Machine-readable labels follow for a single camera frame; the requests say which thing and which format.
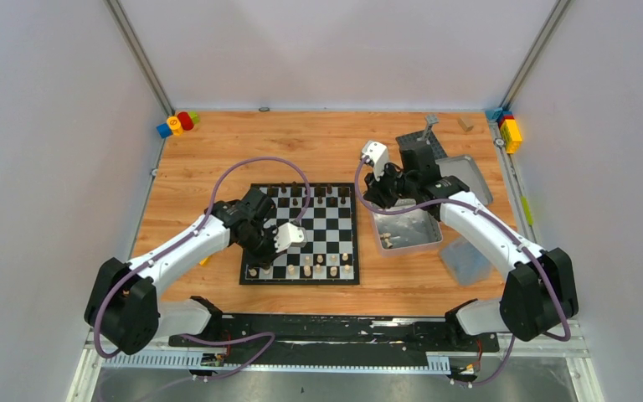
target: gray wall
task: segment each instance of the gray wall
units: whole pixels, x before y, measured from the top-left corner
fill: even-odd
[[[0,401],[63,400],[163,114],[101,1],[0,1]]]
[[[515,104],[546,245],[573,257],[606,399],[643,400],[643,2],[576,1]]]
[[[554,0],[122,0],[177,108],[497,105]]]

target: blue block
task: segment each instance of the blue block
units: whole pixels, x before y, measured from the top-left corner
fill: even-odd
[[[173,135],[173,132],[171,131],[171,128],[169,128],[167,123],[158,125],[157,131],[159,131],[159,135],[162,136],[162,138],[170,137],[171,135]]]
[[[488,121],[495,121],[498,119],[504,110],[501,107],[497,107],[496,109],[488,109],[484,111],[484,116],[486,116],[486,119]]]

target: wooden tabletop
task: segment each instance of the wooden tabletop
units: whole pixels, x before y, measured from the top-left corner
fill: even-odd
[[[372,112],[202,112],[194,131],[167,140],[158,175],[141,223],[135,253],[159,246],[190,225],[208,205],[223,171],[249,157],[283,157],[299,166],[311,182],[351,182],[361,148],[373,139],[388,146],[399,163],[395,137],[424,127],[425,113]],[[457,119],[468,116],[465,133]],[[491,133],[481,113],[440,113],[434,132],[448,155],[471,155],[494,203],[489,209],[516,227]],[[251,183],[299,182],[278,162],[257,162],[231,173],[217,199],[242,197]],[[233,245],[193,267],[163,295],[176,301],[203,296],[224,312],[284,312],[358,315],[434,315],[472,298],[502,294],[502,279],[491,277],[459,287],[437,250],[383,258],[376,249],[369,213],[357,202],[361,285],[239,285],[242,250]],[[443,246],[457,233],[441,225]]]

